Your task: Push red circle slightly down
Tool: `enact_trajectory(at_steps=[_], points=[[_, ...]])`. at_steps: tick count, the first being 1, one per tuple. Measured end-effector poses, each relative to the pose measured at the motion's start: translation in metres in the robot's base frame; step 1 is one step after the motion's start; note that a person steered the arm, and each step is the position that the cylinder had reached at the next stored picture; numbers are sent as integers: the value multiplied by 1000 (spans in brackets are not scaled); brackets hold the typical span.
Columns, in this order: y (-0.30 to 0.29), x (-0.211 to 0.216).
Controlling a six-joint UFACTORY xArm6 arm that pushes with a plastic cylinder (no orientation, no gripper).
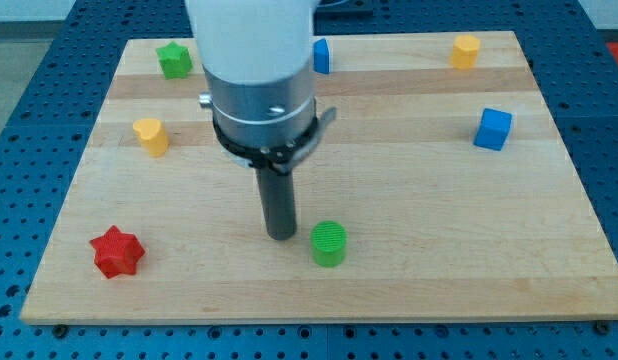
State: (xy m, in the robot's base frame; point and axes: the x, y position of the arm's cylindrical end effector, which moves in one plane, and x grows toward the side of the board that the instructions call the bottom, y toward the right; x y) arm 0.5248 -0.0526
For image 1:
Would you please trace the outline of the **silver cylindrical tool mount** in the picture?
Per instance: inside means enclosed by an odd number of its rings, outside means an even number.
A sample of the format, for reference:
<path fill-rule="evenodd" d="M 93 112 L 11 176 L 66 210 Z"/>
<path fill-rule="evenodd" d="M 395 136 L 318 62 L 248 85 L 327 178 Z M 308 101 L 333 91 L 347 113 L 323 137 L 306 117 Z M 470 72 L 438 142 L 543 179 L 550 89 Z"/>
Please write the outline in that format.
<path fill-rule="evenodd" d="M 287 174 L 318 147 L 336 119 L 331 107 L 317 113 L 313 61 L 280 79 L 256 84 L 227 81 L 205 72 L 208 91 L 199 96 L 212 111 L 216 137 L 248 167 Z"/>

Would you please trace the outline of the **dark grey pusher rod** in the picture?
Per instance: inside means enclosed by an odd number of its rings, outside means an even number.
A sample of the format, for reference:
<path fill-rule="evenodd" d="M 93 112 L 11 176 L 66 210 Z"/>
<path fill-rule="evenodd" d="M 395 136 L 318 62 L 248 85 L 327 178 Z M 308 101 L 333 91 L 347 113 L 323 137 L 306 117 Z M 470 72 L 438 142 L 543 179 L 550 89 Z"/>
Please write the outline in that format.
<path fill-rule="evenodd" d="M 297 230 L 293 174 L 272 169 L 255 170 L 268 235 L 284 241 Z"/>

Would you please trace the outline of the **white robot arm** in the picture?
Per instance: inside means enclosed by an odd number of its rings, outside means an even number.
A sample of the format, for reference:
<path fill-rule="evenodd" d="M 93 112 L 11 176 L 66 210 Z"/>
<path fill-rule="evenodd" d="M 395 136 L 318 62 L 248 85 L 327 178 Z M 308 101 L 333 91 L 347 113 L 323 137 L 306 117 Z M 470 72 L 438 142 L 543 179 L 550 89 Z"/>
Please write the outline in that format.
<path fill-rule="evenodd" d="M 268 235 L 297 230 L 293 170 L 320 143 L 336 110 L 317 111 L 314 14 L 318 0 L 189 0 L 216 137 L 254 169 Z"/>

